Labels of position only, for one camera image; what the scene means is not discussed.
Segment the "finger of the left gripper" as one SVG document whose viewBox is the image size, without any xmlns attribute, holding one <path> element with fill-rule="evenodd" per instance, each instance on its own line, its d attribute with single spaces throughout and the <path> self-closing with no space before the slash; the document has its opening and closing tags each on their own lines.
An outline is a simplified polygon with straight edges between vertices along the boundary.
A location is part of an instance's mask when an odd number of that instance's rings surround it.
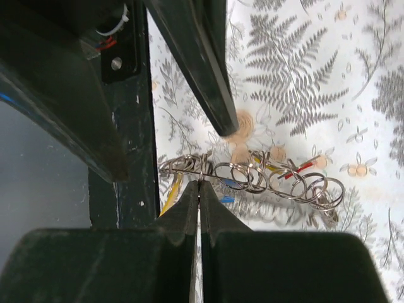
<svg viewBox="0 0 404 303">
<path fill-rule="evenodd" d="M 238 128 L 225 62 L 226 1 L 145 1 L 197 101 L 221 137 Z"/>
<path fill-rule="evenodd" d="M 2 1 L 1 84 L 12 106 L 108 182 L 129 165 L 80 37 L 119 1 Z"/>
</svg>

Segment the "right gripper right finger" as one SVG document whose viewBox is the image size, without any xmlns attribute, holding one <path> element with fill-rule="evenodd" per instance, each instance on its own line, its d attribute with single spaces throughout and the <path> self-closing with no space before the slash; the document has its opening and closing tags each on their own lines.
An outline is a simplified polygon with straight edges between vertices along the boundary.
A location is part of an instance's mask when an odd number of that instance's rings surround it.
<svg viewBox="0 0 404 303">
<path fill-rule="evenodd" d="M 254 231 L 199 185 L 205 302 L 386 302 L 362 241 L 347 233 Z"/>
</svg>

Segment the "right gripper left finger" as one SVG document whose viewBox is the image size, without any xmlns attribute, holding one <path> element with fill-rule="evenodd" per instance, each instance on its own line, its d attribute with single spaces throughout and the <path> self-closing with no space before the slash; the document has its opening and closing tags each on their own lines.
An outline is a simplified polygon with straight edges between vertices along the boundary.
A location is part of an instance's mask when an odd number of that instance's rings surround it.
<svg viewBox="0 0 404 303">
<path fill-rule="evenodd" d="M 1 273 L 2 302 L 193 302 L 199 186 L 144 229 L 37 229 Z"/>
</svg>

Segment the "yellow key tag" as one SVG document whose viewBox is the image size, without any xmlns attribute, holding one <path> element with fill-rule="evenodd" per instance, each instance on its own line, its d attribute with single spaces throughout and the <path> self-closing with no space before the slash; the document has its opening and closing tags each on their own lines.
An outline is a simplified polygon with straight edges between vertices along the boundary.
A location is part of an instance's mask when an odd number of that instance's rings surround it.
<svg viewBox="0 0 404 303">
<path fill-rule="evenodd" d="M 169 189 L 166 203 L 164 204 L 160 216 L 164 215 L 174 204 L 181 190 L 183 175 L 176 174 Z"/>
<path fill-rule="evenodd" d="M 267 162 L 263 159 L 254 157 L 253 160 L 259 165 L 261 169 L 268 169 L 272 172 L 276 170 L 281 170 L 282 168 L 276 165 L 273 165 L 271 162 Z"/>
</svg>

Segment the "blue key tag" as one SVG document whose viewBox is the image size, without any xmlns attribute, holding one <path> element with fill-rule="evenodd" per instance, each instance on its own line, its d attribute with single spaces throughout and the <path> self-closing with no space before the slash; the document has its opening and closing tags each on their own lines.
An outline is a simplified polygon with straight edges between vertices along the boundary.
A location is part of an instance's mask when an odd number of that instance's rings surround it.
<svg viewBox="0 0 404 303">
<path fill-rule="evenodd" d="M 218 198 L 222 203 L 234 203 L 236 199 L 242 197 L 243 187 L 233 180 L 219 180 Z"/>
</svg>

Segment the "yellow key tag top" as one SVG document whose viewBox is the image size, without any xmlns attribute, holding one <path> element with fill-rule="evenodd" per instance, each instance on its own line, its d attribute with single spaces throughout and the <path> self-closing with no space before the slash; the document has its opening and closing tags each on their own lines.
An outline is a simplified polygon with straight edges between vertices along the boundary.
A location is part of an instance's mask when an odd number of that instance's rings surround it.
<svg viewBox="0 0 404 303">
<path fill-rule="evenodd" d="M 259 165 L 261 169 L 268 169 L 272 172 L 276 170 L 281 170 L 282 168 L 276 165 L 273 165 L 271 162 L 267 162 L 263 159 L 254 157 L 253 160 Z"/>
</svg>

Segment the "red key tag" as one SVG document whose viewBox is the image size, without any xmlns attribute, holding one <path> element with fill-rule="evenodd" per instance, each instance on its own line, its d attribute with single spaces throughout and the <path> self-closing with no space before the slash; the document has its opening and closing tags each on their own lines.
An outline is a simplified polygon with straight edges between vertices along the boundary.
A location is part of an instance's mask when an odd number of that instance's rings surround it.
<svg viewBox="0 0 404 303">
<path fill-rule="evenodd" d="M 294 169 L 294 172 L 299 173 L 299 172 L 301 172 L 301 171 L 303 171 L 305 169 L 308 169 L 308 168 L 312 167 L 313 165 L 314 165 L 314 160 L 306 161 L 306 162 L 302 163 L 301 165 L 299 165 L 296 169 Z M 294 174 L 291 172 L 289 174 L 286 174 L 284 178 L 289 179 L 293 175 Z"/>
</svg>

